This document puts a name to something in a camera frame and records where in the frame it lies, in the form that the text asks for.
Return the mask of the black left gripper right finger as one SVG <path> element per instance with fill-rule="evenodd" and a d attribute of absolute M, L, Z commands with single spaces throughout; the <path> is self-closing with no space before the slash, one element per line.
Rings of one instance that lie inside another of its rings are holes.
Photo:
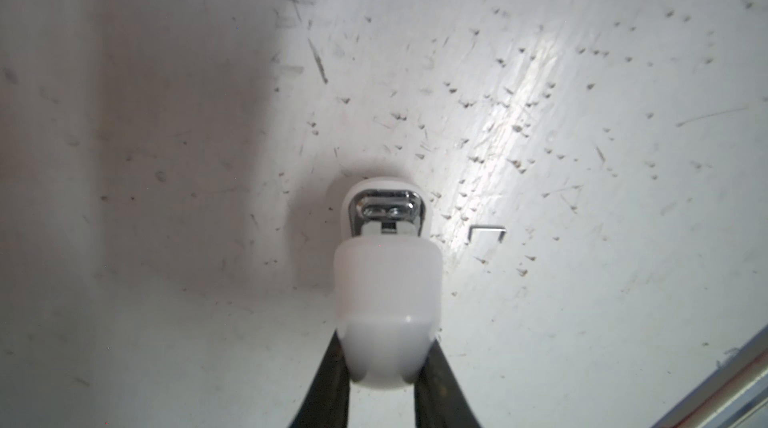
<path fill-rule="evenodd" d="M 438 341 L 426 357 L 414 385 L 418 428 L 480 428 Z"/>

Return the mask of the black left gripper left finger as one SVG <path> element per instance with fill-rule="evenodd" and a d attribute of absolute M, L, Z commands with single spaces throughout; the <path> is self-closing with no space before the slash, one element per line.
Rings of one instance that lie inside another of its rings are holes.
<path fill-rule="evenodd" d="M 290 428 L 346 428 L 350 374 L 338 334 L 334 333 Z"/>

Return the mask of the white stapler top part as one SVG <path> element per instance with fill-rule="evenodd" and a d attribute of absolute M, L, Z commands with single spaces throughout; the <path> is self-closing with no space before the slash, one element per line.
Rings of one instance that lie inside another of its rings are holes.
<path fill-rule="evenodd" d="M 443 257 L 433 208 L 400 178 L 370 178 L 344 198 L 333 260 L 336 335 L 353 382 L 395 389 L 418 378 L 437 340 Z"/>

